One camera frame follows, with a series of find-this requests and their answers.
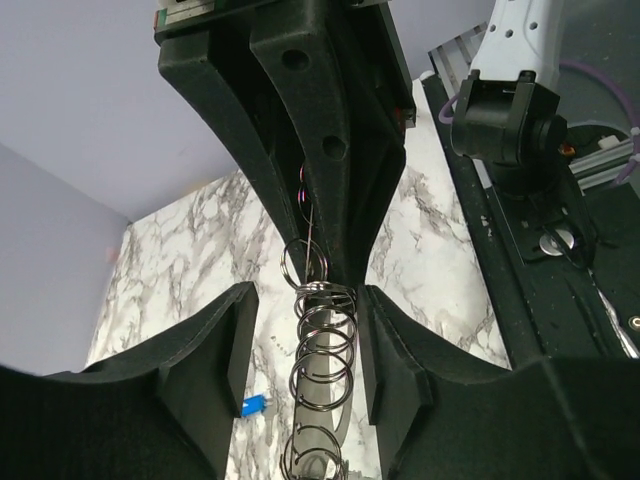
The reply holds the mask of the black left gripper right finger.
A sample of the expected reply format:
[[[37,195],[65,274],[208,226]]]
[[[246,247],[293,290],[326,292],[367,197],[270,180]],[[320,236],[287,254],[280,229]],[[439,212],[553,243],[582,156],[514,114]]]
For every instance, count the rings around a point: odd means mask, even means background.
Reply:
[[[357,313],[386,479],[635,479],[639,365],[543,358],[507,370],[446,341],[375,286]]]

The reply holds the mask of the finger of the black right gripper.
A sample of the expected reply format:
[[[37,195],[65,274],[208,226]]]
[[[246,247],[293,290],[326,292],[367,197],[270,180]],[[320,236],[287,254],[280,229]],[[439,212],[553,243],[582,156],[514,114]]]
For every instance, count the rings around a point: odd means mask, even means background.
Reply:
[[[343,110],[310,73],[259,61],[279,94],[305,156],[318,241],[336,283],[361,283],[386,208],[404,167],[404,132],[378,104],[366,120]]]
[[[231,154],[283,240],[305,238],[297,203],[304,154],[248,38],[220,23],[167,38],[158,67]]]

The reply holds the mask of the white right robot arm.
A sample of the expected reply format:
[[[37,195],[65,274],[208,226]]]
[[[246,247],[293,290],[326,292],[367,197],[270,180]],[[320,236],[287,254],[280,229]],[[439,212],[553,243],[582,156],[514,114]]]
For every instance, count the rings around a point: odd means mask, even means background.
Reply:
[[[454,151],[484,163],[504,196],[580,267],[595,232],[561,146],[560,1],[499,1],[461,84]],[[416,122],[407,64],[384,1],[169,1],[154,18],[161,77],[216,134],[294,264],[364,280]]]

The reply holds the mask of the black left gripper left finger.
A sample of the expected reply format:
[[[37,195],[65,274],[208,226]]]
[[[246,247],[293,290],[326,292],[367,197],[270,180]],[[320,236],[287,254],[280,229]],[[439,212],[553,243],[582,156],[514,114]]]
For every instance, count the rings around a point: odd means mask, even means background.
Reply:
[[[242,282],[81,372],[3,368],[2,477],[223,478],[258,306]]]

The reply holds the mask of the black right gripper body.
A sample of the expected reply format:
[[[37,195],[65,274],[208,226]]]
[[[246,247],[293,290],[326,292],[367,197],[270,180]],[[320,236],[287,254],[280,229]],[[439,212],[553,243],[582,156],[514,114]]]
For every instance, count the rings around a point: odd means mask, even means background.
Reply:
[[[373,106],[404,130],[415,103],[399,36],[385,1],[172,1],[156,13],[162,45],[191,34],[220,33],[230,52],[242,42],[258,61],[308,72],[335,93],[343,110],[370,120]]]

